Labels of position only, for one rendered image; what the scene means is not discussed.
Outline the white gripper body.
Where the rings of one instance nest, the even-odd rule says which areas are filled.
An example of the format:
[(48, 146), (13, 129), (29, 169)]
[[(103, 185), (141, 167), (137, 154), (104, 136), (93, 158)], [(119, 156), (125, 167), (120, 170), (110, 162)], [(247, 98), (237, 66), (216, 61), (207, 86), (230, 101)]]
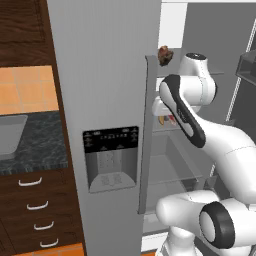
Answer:
[(169, 116), (171, 111), (165, 106), (159, 96), (157, 96), (152, 105), (152, 114), (154, 116)]

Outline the brown steak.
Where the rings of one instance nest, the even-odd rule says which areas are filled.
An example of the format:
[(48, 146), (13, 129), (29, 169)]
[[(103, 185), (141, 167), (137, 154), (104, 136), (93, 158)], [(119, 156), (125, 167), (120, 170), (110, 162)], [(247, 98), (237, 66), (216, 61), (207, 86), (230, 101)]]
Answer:
[(166, 66), (172, 60), (174, 52), (166, 45), (161, 46), (158, 50), (158, 60), (161, 66)]

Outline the clear tupperware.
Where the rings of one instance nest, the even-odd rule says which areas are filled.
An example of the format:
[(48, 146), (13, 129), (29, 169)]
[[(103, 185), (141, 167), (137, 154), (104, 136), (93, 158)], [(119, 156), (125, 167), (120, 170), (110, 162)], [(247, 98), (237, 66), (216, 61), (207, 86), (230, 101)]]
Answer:
[(0, 116), (0, 161), (15, 157), (27, 115)]

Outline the grey fridge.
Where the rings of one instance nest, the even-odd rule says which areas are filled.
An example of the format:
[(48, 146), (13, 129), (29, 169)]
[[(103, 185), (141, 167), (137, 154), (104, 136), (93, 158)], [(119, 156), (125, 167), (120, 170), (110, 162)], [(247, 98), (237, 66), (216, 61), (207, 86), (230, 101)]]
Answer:
[[(202, 54), (208, 59), (208, 71), (217, 85), (217, 94), (212, 103), (198, 109), (197, 115), (213, 123), (235, 127), (227, 117), (238, 84), (236, 70), (240, 55), (249, 49), (255, 34), (256, 3), (223, 1), (188, 4), (181, 48), (175, 51), (172, 61), (166, 66), (161, 66), (157, 58), (155, 98), (159, 96), (162, 80), (179, 72), (186, 54)], [(164, 116), (165, 122), (161, 125), (158, 117), (153, 115), (146, 212), (156, 219), (148, 228), (148, 233), (162, 237), (164, 242), (169, 227), (157, 218), (159, 199), (210, 190), (219, 199), (225, 200), (231, 197), (231, 193), (221, 180), (214, 162), (187, 139), (177, 121), (176, 125), (172, 125), (169, 117)], [(203, 256), (219, 256), (200, 238), (195, 238), (194, 244)]]

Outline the grey fridge door with dispenser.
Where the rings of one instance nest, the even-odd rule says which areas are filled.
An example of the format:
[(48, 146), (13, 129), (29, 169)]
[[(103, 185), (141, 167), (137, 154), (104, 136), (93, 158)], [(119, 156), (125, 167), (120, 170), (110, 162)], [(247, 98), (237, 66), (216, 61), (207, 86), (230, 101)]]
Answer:
[(87, 256), (140, 256), (137, 187), (92, 194), (82, 134), (144, 123), (161, 0), (47, 0)]

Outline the open grey fridge door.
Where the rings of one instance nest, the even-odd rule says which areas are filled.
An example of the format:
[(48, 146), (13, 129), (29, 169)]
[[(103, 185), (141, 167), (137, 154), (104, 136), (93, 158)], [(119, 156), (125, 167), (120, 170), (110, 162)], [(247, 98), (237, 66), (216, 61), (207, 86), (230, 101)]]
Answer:
[(240, 55), (235, 87), (227, 119), (251, 137), (256, 136), (256, 34), (249, 49)]

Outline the dark wood drawer front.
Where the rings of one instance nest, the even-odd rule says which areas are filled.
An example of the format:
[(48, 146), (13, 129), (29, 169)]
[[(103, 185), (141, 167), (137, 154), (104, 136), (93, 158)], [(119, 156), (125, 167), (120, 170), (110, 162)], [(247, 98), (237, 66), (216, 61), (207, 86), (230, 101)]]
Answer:
[[(51, 229), (36, 231), (37, 226), (46, 226), (54, 221)], [(71, 231), (79, 226), (77, 219), (72, 214), (53, 214), (44, 216), (11, 217), (2, 220), (4, 227), (11, 236), (29, 235), (29, 234), (51, 234), (57, 231)]]
[[(46, 201), (49, 202), (48, 207), (42, 210), (29, 211), (26, 205), (38, 206), (44, 204)], [(74, 209), (76, 202), (73, 198), (66, 193), (55, 193), (39, 197), (10, 197), (8, 199), (0, 201), (0, 216), (16, 216), (23, 214), (33, 213), (61, 213), (66, 212), (69, 209)]]
[[(39, 243), (53, 243), (59, 239), (58, 245), (50, 248), (41, 248)], [(32, 251), (49, 250), (57, 247), (69, 246), (81, 243), (81, 236), (75, 232), (60, 232), (51, 234), (21, 235), (10, 238), (7, 235), (0, 236), (0, 256), (13, 256), (15, 254), (29, 253)]]
[[(41, 184), (31, 187), (20, 187), (18, 181), (33, 182), (43, 178)], [(68, 176), (64, 170), (43, 170), (36, 172), (28, 172), (21, 174), (13, 174), (0, 177), (0, 193), (16, 193), (16, 192), (34, 192), (34, 191), (46, 191), (49, 189), (55, 189), (67, 183)]]

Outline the dark wood upper cupboard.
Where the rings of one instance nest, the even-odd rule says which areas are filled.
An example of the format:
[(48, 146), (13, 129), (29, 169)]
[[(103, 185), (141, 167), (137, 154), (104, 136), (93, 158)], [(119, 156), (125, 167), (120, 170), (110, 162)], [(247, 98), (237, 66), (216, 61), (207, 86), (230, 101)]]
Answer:
[(47, 0), (0, 0), (0, 67), (52, 63)]

